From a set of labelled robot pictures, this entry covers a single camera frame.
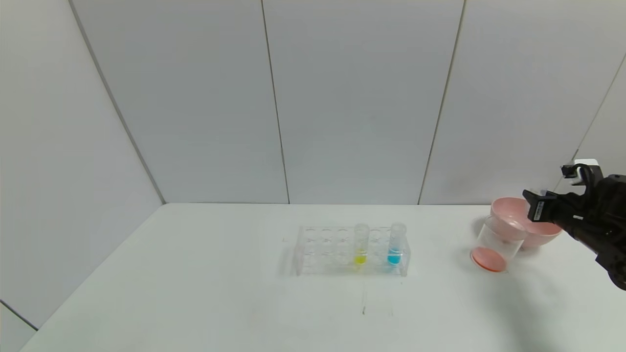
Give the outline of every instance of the white table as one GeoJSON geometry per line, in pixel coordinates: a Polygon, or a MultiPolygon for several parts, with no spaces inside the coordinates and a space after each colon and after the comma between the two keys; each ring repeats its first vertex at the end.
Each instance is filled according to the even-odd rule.
{"type": "Polygon", "coordinates": [[[24,352],[623,351],[626,292],[566,234],[508,273],[469,251],[487,206],[169,204],[24,352]],[[407,277],[293,276],[300,225],[404,222],[407,277]]]}

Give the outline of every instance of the test tube with blue liquid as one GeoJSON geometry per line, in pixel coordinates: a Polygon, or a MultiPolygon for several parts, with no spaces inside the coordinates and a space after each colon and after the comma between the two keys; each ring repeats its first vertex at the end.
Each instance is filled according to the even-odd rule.
{"type": "Polygon", "coordinates": [[[402,244],[406,236],[406,226],[401,222],[396,222],[391,226],[391,234],[389,236],[389,252],[387,261],[391,265],[398,265],[402,259],[402,244]]]}

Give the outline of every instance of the blue liquid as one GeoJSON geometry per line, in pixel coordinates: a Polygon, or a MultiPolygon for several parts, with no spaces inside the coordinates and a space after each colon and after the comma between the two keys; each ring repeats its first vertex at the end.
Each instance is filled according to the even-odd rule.
{"type": "Polygon", "coordinates": [[[400,259],[402,259],[402,252],[395,250],[395,249],[389,249],[389,253],[387,255],[387,261],[391,265],[398,265],[400,263],[400,259]]]}

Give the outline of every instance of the white wall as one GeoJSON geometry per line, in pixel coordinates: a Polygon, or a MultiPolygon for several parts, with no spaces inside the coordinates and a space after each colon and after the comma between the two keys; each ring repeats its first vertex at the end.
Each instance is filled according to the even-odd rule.
{"type": "Polygon", "coordinates": [[[421,203],[554,188],[626,53],[625,18],[617,0],[468,1],[421,203]]]}
{"type": "Polygon", "coordinates": [[[287,202],[260,0],[73,2],[167,202],[287,202]]]}
{"type": "Polygon", "coordinates": [[[292,203],[417,204],[462,0],[265,0],[292,203]]]}
{"type": "Polygon", "coordinates": [[[68,2],[3,0],[0,41],[0,297],[41,326],[160,201],[68,2]]]}
{"type": "Polygon", "coordinates": [[[1,304],[0,318],[0,348],[2,352],[18,352],[35,334],[35,330],[1,304]]]}
{"type": "MultiPolygon", "coordinates": [[[[602,173],[626,175],[626,66],[622,62],[615,81],[607,93],[598,115],[585,135],[576,158],[594,158],[600,163],[602,173]]],[[[584,187],[572,187],[569,180],[561,179],[557,193],[582,193],[584,187]]]]}

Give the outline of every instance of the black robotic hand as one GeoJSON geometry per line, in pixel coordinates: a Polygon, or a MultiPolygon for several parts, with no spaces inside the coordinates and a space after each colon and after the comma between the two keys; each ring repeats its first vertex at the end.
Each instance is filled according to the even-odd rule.
{"type": "Polygon", "coordinates": [[[561,168],[566,179],[586,186],[585,193],[538,195],[524,190],[528,218],[552,222],[597,254],[596,262],[620,289],[626,290],[626,176],[602,176],[587,163],[561,168]]]}

